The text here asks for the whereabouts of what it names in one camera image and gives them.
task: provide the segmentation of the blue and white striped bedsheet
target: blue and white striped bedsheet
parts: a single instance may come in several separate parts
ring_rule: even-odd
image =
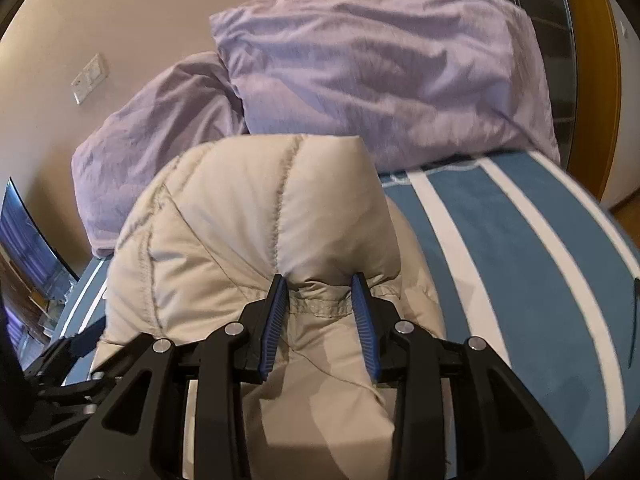
[[[628,366],[640,254],[608,213],[538,153],[381,176],[422,245],[447,338],[481,335],[592,471],[640,404]],[[55,336],[104,313],[108,261],[84,272]],[[92,356],[68,382],[84,380]]]

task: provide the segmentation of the white wall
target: white wall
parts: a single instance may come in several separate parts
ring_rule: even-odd
[[[601,204],[612,207],[640,187],[640,40],[615,0],[622,98],[616,151]]]
[[[75,148],[157,73],[214,49],[209,15],[244,1],[26,0],[18,11],[0,41],[0,186],[14,178],[76,270],[89,245],[70,175]],[[71,82],[97,52],[110,75],[78,106]]]

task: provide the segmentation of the bed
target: bed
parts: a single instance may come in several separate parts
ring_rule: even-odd
[[[579,184],[537,152],[380,175],[420,240],[450,340],[481,335],[592,471],[640,404],[630,360],[640,254]],[[104,315],[109,259],[94,258],[54,339]],[[93,355],[67,383],[85,380]]]

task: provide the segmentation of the silver screw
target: silver screw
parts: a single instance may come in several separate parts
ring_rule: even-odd
[[[169,341],[168,339],[158,339],[158,341],[154,343],[152,348],[154,349],[154,352],[163,354],[169,348],[171,348],[171,341]]]
[[[411,332],[414,331],[414,324],[410,321],[405,321],[404,319],[402,321],[398,321],[395,325],[394,328],[396,329],[396,332],[399,332],[401,334],[410,334]]]
[[[472,350],[484,350],[486,348],[486,341],[478,336],[469,338],[469,346]]]
[[[242,330],[244,330],[244,326],[242,323],[238,323],[237,321],[225,326],[225,333],[227,335],[238,335],[239,333],[242,333]]]

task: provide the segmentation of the electrical outlet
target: electrical outlet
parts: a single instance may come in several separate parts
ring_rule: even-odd
[[[82,103],[106,77],[107,71],[104,61],[100,54],[96,54],[71,83],[76,103]]]

